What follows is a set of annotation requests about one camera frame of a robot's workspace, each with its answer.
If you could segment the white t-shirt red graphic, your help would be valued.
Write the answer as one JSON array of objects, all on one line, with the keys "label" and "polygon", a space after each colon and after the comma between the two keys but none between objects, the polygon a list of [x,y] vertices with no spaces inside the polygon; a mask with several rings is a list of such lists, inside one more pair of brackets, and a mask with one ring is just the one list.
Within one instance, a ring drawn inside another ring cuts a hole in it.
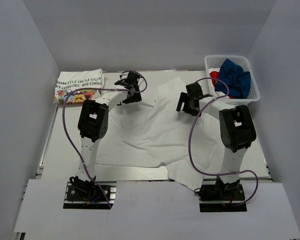
[{"label": "white t-shirt red graphic", "polygon": [[220,68],[210,68],[208,70],[209,77],[211,79],[209,80],[209,86],[211,88],[211,92],[216,96],[225,96],[227,93],[227,89],[223,83],[221,83],[219,79],[219,71]]}]

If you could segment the white t-shirt black graphic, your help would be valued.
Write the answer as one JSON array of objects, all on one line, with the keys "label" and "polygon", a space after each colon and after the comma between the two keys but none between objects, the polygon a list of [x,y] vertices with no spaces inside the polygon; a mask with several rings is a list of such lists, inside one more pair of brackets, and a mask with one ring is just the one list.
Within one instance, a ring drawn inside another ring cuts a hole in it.
[{"label": "white t-shirt black graphic", "polygon": [[143,102],[114,107],[101,140],[96,165],[157,168],[191,190],[216,174],[224,157],[219,122],[207,113],[195,120],[177,112],[184,81],[177,77],[157,86],[153,105]]}]

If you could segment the dark blue t-shirt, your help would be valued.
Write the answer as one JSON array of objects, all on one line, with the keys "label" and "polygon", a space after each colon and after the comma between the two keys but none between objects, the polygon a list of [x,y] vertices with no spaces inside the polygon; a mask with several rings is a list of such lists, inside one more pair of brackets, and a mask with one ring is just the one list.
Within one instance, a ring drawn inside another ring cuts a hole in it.
[{"label": "dark blue t-shirt", "polygon": [[228,96],[233,99],[246,99],[251,88],[251,73],[235,64],[230,59],[226,59],[218,72],[218,79],[229,88]]}]

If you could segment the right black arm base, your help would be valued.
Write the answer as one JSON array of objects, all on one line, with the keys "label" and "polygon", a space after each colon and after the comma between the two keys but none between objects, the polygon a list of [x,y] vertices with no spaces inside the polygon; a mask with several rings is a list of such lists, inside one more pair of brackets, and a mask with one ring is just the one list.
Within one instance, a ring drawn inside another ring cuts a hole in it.
[{"label": "right black arm base", "polygon": [[237,189],[222,194],[214,184],[203,184],[193,192],[198,196],[201,213],[247,212],[246,203],[242,203],[246,198],[241,184]]}]

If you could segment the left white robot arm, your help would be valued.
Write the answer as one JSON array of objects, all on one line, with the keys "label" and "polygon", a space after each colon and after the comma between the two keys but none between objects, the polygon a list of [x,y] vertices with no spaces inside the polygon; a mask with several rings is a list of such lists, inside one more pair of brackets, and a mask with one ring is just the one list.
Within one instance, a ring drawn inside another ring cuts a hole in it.
[{"label": "left white robot arm", "polygon": [[142,100],[139,81],[145,78],[136,71],[126,71],[120,75],[112,90],[107,90],[95,100],[83,102],[78,130],[81,140],[80,163],[77,173],[70,183],[84,199],[89,200],[96,193],[96,158],[101,139],[106,135],[110,111],[119,105],[137,103]]}]

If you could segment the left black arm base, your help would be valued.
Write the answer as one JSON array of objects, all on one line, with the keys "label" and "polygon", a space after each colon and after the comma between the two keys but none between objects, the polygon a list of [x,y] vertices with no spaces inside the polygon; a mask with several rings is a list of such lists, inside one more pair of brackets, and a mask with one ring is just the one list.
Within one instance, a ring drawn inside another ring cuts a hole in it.
[{"label": "left black arm base", "polygon": [[63,209],[110,210],[104,195],[106,195],[109,204],[113,206],[116,197],[116,183],[106,182],[105,184],[101,184],[101,187],[103,193],[101,193],[98,187],[96,187],[96,190],[92,190],[92,193],[84,193],[68,182],[63,201]]}]

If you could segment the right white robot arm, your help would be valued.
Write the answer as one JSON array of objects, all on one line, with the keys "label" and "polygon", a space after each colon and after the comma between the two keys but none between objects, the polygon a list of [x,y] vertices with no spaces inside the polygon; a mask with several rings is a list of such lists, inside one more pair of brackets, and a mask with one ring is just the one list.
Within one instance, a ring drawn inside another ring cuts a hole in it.
[{"label": "right white robot arm", "polygon": [[220,138],[224,156],[216,176],[216,195],[226,200],[240,185],[239,172],[244,155],[257,138],[254,123],[247,105],[234,106],[210,94],[203,94],[198,82],[185,86],[186,92],[179,97],[176,111],[195,116],[203,112],[219,121]]}]

